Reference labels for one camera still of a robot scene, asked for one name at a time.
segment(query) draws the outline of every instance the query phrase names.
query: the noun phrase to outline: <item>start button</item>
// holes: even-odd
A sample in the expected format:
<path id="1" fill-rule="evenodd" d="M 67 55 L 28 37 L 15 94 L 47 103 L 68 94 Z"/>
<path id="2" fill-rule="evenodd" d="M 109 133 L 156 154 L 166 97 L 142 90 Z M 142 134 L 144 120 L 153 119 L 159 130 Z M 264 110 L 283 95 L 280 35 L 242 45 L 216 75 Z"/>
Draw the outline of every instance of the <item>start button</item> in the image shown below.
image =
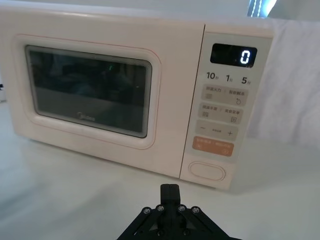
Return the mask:
<path id="1" fill-rule="evenodd" d="M 234 151 L 233 143 L 218 141 L 201 136 L 195 136 L 193 139 L 192 148 L 199 151 L 204 151 L 212 154 L 218 154 L 230 157 Z"/>

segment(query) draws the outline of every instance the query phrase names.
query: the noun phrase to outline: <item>brand logo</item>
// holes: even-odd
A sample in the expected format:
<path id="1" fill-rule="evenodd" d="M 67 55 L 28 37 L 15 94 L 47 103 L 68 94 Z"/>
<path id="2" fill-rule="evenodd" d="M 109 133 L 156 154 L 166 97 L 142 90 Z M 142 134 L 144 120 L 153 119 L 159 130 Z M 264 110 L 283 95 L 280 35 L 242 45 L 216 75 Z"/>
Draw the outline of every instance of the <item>brand logo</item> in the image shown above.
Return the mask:
<path id="1" fill-rule="evenodd" d="M 92 121 L 92 122 L 96 121 L 96 119 L 94 117 L 85 115 L 84 113 L 82 113 L 80 111 L 77 113 L 77 115 L 78 115 L 78 118 L 81 120 L 88 120 L 88 121 Z"/>

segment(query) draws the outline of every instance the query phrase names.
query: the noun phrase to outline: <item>control panel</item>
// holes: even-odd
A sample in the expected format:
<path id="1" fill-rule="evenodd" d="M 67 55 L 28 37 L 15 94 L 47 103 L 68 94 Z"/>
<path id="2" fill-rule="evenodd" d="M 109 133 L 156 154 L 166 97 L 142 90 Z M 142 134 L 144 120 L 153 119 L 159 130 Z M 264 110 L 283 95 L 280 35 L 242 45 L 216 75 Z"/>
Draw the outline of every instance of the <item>control panel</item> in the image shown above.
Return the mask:
<path id="1" fill-rule="evenodd" d="M 230 185 L 272 37 L 205 32 L 180 178 Z"/>

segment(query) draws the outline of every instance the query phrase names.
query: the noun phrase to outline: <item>microwave body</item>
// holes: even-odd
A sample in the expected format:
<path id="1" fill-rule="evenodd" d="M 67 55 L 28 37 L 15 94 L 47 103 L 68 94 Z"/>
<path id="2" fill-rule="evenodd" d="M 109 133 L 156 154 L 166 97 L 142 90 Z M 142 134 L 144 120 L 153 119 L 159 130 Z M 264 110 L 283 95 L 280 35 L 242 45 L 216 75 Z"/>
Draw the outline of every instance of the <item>microwave body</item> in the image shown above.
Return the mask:
<path id="1" fill-rule="evenodd" d="M 269 30 L 34 4 L 0 4 L 0 73 L 18 135 L 230 186 Z"/>

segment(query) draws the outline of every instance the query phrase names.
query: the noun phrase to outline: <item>glass window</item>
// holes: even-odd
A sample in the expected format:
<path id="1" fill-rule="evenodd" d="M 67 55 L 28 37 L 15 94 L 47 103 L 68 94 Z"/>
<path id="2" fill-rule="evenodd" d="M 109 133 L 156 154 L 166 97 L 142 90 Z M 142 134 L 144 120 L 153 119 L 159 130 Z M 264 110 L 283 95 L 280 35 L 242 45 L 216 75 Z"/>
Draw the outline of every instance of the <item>glass window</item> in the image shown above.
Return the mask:
<path id="1" fill-rule="evenodd" d="M 152 66 L 146 60 L 28 45 L 39 115 L 145 138 Z"/>

